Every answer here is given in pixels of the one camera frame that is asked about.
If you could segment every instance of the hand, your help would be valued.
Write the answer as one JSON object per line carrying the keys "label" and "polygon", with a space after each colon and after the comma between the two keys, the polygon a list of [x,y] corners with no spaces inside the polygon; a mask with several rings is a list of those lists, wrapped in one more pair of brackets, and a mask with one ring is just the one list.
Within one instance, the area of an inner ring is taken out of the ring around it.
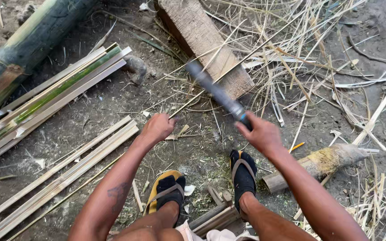
{"label": "hand", "polygon": [[174,131],[177,121],[177,118],[169,119],[169,115],[166,113],[155,114],[148,120],[144,128],[142,128],[141,135],[145,137],[145,140],[157,144]]}
{"label": "hand", "polygon": [[284,149],[279,128],[276,125],[256,117],[250,111],[247,111],[246,114],[253,127],[253,131],[250,132],[250,130],[239,121],[235,123],[235,126],[251,145],[266,157],[269,157],[277,150],[281,150],[281,148]]}

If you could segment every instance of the wooden chopping block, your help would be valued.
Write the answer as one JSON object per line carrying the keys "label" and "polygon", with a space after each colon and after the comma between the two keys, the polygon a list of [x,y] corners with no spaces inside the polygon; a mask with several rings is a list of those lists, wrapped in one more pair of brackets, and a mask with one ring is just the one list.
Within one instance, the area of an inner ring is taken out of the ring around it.
{"label": "wooden chopping block", "polygon": [[[314,151],[309,156],[297,162],[308,171],[315,179],[321,178],[324,174],[335,172],[344,166],[350,166],[368,157],[366,151],[360,150],[353,144],[334,144],[330,147]],[[283,190],[288,187],[287,182],[280,172],[274,172],[263,177],[265,187],[271,193]]]}
{"label": "wooden chopping block", "polygon": [[[198,0],[159,0],[155,2],[159,17],[169,28],[169,31],[180,43],[180,47],[190,57],[201,54],[220,46],[224,39],[218,33],[212,20],[206,15]],[[211,52],[201,58],[205,66],[214,55]],[[238,60],[228,46],[223,46],[207,71],[212,79],[218,79],[222,74],[232,68]],[[244,67],[239,65],[228,73],[220,82],[231,99],[237,99],[250,90],[254,83]]]}

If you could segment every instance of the foot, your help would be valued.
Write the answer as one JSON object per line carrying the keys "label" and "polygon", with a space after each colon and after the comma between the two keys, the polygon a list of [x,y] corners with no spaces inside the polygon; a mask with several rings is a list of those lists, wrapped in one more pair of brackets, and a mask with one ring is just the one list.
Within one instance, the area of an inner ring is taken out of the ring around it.
{"label": "foot", "polygon": [[[176,183],[180,184],[180,186],[184,189],[186,185],[186,179],[184,176],[179,177],[177,180],[175,180],[174,176],[166,177],[162,180],[159,180],[159,184],[157,185],[157,193],[161,193],[164,190],[171,188]],[[181,213],[181,207],[183,204],[183,195],[181,194],[180,190],[175,189],[174,191],[164,195],[161,198],[157,199],[157,210],[161,208],[164,204],[170,201],[175,201],[179,205],[179,213]]]}
{"label": "foot", "polygon": [[[239,156],[239,152],[237,150],[233,150],[230,153],[230,169],[233,171],[233,167],[236,161],[239,159],[244,159],[249,164],[255,176],[257,173],[257,167],[254,159],[245,152],[242,152],[241,156]],[[235,189],[235,207],[239,211],[240,197],[245,192],[251,192],[254,195],[256,194],[256,184],[254,182],[254,178],[251,176],[250,172],[244,164],[239,165],[238,169],[236,170],[233,186]]]}

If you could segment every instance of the tattoo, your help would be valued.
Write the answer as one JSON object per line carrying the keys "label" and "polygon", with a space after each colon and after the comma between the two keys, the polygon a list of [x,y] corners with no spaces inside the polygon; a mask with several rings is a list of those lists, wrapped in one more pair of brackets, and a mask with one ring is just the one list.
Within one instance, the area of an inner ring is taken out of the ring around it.
{"label": "tattoo", "polygon": [[123,208],[125,197],[127,196],[129,192],[129,185],[128,183],[124,182],[120,185],[118,185],[115,188],[109,189],[107,191],[108,197],[115,197],[115,205],[112,206],[112,212],[118,213]]}

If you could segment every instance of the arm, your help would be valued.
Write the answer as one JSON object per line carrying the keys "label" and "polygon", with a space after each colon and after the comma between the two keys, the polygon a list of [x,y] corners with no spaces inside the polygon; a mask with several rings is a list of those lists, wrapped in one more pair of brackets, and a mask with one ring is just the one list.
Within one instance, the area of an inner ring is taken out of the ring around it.
{"label": "arm", "polygon": [[154,115],[126,153],[95,188],[77,216],[68,240],[105,240],[120,214],[142,158],[173,130],[175,119],[168,114]]}
{"label": "arm", "polygon": [[279,129],[251,112],[247,115],[253,131],[240,122],[236,127],[281,172],[314,231],[323,240],[368,240],[345,208],[288,153]]}

